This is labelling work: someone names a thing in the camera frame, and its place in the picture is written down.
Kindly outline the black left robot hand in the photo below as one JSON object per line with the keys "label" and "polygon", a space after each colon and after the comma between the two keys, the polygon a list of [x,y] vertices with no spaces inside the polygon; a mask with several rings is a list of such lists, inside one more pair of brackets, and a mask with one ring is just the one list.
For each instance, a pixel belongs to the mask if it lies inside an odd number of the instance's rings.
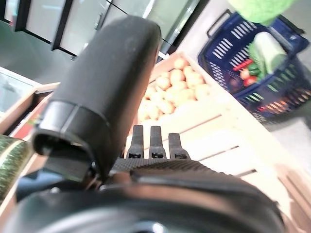
{"label": "black left robot hand", "polygon": [[32,149],[44,167],[21,177],[5,233],[283,233],[255,186],[190,159],[177,133],[164,151],[133,120],[155,66],[160,27],[127,16],[97,32],[49,99]]}

